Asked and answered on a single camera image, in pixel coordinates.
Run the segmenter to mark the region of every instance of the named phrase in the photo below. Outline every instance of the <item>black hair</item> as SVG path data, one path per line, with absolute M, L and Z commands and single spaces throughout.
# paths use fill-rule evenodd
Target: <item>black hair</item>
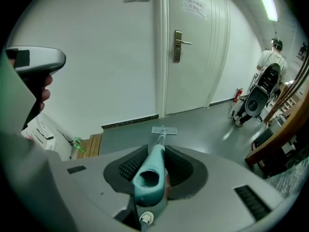
M 277 50 L 279 50 L 279 51 L 282 50 L 282 48 L 283 48 L 283 43 L 282 43 L 281 40 L 279 40 L 279 39 L 272 39 L 271 42 L 272 42 L 272 44 L 274 45 L 274 47 L 275 47 Z

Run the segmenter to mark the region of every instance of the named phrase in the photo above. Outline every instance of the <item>white t-shirt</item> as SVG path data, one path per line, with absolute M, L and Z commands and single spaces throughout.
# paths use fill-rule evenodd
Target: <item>white t-shirt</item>
M 287 71 L 287 64 L 284 59 L 280 54 L 275 53 L 273 51 L 264 51 L 261 54 L 261 57 L 257 63 L 257 65 L 262 67 L 262 71 L 267 67 L 268 65 L 272 63 L 277 63 L 280 66 L 280 74 L 281 74 L 281 81 L 282 83 L 287 82 L 286 80 L 286 71 Z

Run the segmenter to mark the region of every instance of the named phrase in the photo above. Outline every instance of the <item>mop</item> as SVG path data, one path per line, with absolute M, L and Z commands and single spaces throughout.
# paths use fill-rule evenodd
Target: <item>mop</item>
M 165 137 L 177 135 L 177 128 L 153 127 L 152 133 L 160 134 L 158 144 L 153 146 L 148 157 L 132 179 L 135 202 L 139 206 L 153 206 L 161 201 L 165 185 Z

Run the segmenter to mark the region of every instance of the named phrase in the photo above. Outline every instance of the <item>fire extinguisher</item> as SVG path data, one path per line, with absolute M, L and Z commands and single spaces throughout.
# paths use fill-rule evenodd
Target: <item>fire extinguisher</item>
M 236 96 L 233 99 L 233 102 L 238 102 L 239 97 L 241 96 L 242 88 L 237 90 Z

